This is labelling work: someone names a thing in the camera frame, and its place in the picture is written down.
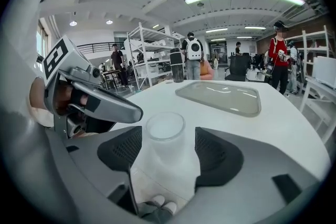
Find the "white metal shelving unit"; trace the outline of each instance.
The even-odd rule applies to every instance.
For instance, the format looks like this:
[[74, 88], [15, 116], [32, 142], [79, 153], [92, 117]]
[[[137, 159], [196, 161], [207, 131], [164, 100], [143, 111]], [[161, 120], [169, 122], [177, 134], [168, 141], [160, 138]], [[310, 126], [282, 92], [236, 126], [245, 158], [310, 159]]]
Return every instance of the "white metal shelving unit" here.
[[[134, 69], [138, 67], [146, 66], [147, 74], [145, 77], [138, 77], [136, 70], [134, 71], [135, 79], [137, 81], [139, 90], [141, 89], [146, 79], [149, 80], [150, 87], [152, 87], [153, 86], [152, 79], [172, 73], [171, 71], [169, 71], [169, 72], [164, 72], [164, 73], [159, 73], [159, 74], [151, 74], [149, 65], [160, 63], [160, 62], [170, 62], [170, 60], [167, 59], [167, 60], [159, 60], [159, 61], [148, 61], [146, 53], [167, 51], [167, 50], [174, 49], [175, 46], [169, 47], [169, 46], [153, 45], [151, 43], [145, 42], [145, 40], [159, 41], [163, 38], [171, 38], [175, 41], [175, 40], [179, 40], [177, 37], [170, 36], [170, 35], [167, 35], [166, 33], [155, 31], [153, 29], [144, 28], [142, 27], [142, 24], [139, 23], [139, 26], [135, 30], [131, 31], [130, 33], [127, 33], [127, 38], [128, 38], [130, 51], [131, 51], [131, 61], [132, 61]], [[136, 65], [134, 64], [133, 54], [132, 54], [133, 51], [139, 51], [143, 53], [144, 63], [138, 63]]]
[[[317, 47], [317, 43], [315, 40], [318, 40], [318, 39], [325, 39], [326, 45], [323, 47]], [[334, 55], [334, 51], [332, 49], [329, 39], [333, 39], [334, 45], [336, 44], [335, 33], [329, 32], [325, 25], [323, 26], [323, 31], [306, 33], [305, 30], [302, 30], [302, 35], [286, 38], [287, 43], [290, 40], [303, 41], [303, 48], [297, 48], [298, 51], [303, 51], [303, 83], [301, 84], [300, 93], [304, 89], [303, 85], [304, 85], [305, 77], [307, 76], [307, 65], [314, 64], [313, 62], [308, 62], [308, 53], [310, 52], [314, 53], [314, 57], [316, 53], [319, 53], [319, 54], [325, 53], [327, 57], [330, 57], [330, 55]], [[313, 44], [311, 47], [308, 47], [307, 40], [312, 40]]]

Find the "window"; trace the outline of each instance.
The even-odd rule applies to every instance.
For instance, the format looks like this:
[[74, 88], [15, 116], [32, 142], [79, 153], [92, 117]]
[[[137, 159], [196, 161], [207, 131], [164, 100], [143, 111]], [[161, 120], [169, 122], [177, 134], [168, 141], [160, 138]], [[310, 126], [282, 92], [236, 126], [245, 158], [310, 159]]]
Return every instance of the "window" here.
[[36, 31], [36, 51], [43, 57], [48, 54], [48, 35], [40, 22], [38, 22]]

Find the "floor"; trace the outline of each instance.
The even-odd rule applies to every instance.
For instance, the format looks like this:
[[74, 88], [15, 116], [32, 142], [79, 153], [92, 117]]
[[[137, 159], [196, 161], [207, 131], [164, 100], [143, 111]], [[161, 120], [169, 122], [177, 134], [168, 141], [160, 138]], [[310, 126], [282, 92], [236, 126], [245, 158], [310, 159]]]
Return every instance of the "floor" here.
[[[225, 68], [219, 67], [217, 70], [215, 70], [214, 80], [223, 81], [224, 78], [225, 78]], [[122, 90], [118, 91], [117, 94], [120, 94], [127, 98], [133, 93], [130, 92], [129, 90], [124, 89], [123, 91]], [[286, 92], [285, 96], [297, 109], [299, 109], [299, 106], [302, 101], [302, 95], [293, 95], [293, 94], [290, 94], [289, 92]], [[303, 111], [303, 115], [311, 123], [312, 126], [315, 126], [315, 124], [317, 124], [318, 117], [309, 107], [307, 106], [305, 107]], [[320, 136], [321, 134], [323, 134], [326, 128], [327, 126], [325, 124], [321, 125], [321, 127], [318, 129], [318, 133]], [[327, 148], [327, 151], [331, 159], [335, 159], [336, 157], [336, 139], [335, 138], [336, 138], [336, 132], [334, 132], [333, 136], [326, 144], [326, 148]], [[154, 181], [151, 177], [145, 174], [136, 165], [133, 165], [131, 168], [131, 179], [132, 179], [132, 185], [133, 185], [133, 190], [134, 190], [134, 196], [135, 196], [137, 203], [147, 201], [157, 194], [163, 195], [166, 198], [166, 201], [175, 202], [177, 204], [178, 210], [181, 210], [188, 203], [187, 199], [181, 197], [181, 195], [179, 194], [172, 193], [169, 190], [165, 189], [158, 182]]]

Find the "transparent cup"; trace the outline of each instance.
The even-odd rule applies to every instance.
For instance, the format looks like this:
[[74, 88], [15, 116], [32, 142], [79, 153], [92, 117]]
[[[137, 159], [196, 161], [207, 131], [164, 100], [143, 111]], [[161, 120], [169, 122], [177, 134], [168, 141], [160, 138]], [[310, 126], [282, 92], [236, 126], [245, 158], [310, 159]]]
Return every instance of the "transparent cup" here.
[[152, 116], [146, 123], [148, 134], [155, 154], [169, 165], [181, 161], [184, 151], [184, 118], [175, 112], [161, 112]]

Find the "water bottle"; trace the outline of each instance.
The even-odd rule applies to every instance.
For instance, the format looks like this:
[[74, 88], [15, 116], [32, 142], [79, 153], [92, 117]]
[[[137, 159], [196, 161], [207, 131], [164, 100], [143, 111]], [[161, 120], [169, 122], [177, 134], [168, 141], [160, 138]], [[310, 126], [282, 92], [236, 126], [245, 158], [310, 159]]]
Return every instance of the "water bottle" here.
[[183, 76], [183, 61], [180, 49], [174, 48], [170, 50], [170, 66], [172, 68], [174, 82], [182, 82]]

